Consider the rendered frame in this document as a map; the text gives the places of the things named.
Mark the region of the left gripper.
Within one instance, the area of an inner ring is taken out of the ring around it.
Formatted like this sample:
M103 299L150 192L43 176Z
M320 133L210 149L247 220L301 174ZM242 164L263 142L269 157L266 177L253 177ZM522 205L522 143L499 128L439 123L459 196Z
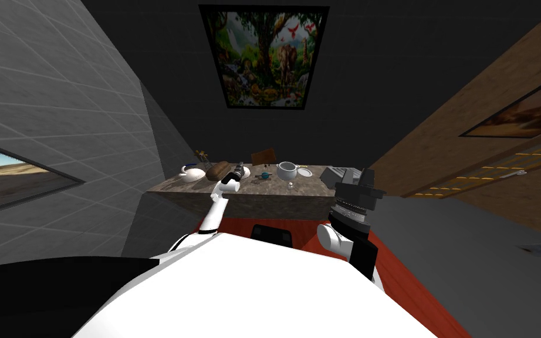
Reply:
M238 163L234 170L229 172L222 180L222 184L228 184L230 180L235 180L236 182L240 182L242 178L245 176L245 169L243 163Z

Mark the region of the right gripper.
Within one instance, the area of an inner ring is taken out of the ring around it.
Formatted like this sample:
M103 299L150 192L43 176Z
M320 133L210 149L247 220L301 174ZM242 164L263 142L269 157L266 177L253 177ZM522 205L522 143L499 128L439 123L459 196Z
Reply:
M337 204L351 211L374 211L377 200L386 195L385 191L373 187L374 179L373 169L364 168L359 177L358 169L345 168L341 182L335 184Z

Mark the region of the white teapot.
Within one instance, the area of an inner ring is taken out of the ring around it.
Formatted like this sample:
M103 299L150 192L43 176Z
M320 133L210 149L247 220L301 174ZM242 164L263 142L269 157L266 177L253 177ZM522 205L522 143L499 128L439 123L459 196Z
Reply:
M206 172L197 167L196 163L185 165L179 173L180 180L184 183L192 183L205 177Z

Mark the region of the jungle animals picture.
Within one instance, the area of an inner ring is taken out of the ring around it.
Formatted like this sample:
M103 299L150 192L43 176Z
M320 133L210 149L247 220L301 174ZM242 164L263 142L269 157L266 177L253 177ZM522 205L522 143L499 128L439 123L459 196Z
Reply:
M201 4L229 109L303 110L328 6Z

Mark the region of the grey toaster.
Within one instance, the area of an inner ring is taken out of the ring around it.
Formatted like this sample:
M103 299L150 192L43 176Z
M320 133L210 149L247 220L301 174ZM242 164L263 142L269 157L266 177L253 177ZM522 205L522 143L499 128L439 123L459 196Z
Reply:
M327 166L322 172L320 179L328 189L335 190L336 183L342 181L346 171L351 171L353 173L353 184L357 185L359 183L361 171L356 168Z

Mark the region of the red rug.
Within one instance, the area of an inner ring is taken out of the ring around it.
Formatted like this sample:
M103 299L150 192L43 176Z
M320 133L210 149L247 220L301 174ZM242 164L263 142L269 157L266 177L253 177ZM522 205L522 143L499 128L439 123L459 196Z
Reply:
M343 257L321 246L316 234L321 223L312 220L223 218L218 230L248 238L255 224L286 229L292 234L295 249L343 260ZM376 234L370 232L368 239L378 248L377 272L384 291L392 300L437 338L472 338Z

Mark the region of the stone grey table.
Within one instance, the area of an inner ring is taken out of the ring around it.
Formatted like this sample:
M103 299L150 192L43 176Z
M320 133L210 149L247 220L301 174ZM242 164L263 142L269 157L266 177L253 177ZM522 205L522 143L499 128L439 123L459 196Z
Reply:
M297 174L293 180L293 189L288 189L288 182L276 176L276 167L264 168L262 165L247 167L250 177L241 181L237 192L224 192L228 199L224 217L249 219L296 219L321 221L326 219L330 208L334 206L335 191L322 183L320 176L324 166L308 166L312 177ZM271 173L268 180L255 178L262 172ZM193 214L204 217L212 207L211 194L214 182L202 178L197 182L181 182L175 176L149 189L156 197L163 197Z

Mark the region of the window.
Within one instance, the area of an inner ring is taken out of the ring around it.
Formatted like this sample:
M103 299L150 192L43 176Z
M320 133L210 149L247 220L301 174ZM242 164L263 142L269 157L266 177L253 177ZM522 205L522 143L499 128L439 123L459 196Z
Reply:
M0 211L82 184L85 180L0 148Z

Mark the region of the brown bread loaf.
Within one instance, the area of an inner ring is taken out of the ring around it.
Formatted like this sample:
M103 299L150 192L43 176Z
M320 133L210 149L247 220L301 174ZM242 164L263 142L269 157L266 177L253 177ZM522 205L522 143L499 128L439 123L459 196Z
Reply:
M207 169L205 176L209 181L221 181L231 171L231 165L227 161L215 163Z

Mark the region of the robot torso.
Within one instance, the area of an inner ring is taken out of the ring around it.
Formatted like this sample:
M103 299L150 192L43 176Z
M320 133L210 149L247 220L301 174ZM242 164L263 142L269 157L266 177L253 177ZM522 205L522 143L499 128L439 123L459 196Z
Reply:
M437 337L346 258L221 233L161 255L72 338Z

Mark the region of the white pot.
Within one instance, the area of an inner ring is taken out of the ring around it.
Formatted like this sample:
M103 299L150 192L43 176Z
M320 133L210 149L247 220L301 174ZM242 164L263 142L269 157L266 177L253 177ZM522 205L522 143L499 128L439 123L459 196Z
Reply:
M290 182L297 177L297 170L299 169L298 165L288 161L284 161L277 164L276 166L276 175L281 180Z

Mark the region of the brown landscape picture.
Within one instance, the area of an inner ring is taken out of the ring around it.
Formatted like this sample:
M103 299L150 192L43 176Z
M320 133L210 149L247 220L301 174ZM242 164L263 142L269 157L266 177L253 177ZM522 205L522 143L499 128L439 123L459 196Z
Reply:
M461 134L475 138L534 138L541 135L541 86Z

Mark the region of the brown panelled door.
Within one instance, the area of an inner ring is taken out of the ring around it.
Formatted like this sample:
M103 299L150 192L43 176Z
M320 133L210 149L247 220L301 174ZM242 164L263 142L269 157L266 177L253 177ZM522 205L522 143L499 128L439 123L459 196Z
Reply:
M406 198L444 199L495 183L516 175L524 175L541 167L541 144L532 146L494 163L475 167L454 178L436 183L428 188L409 193Z

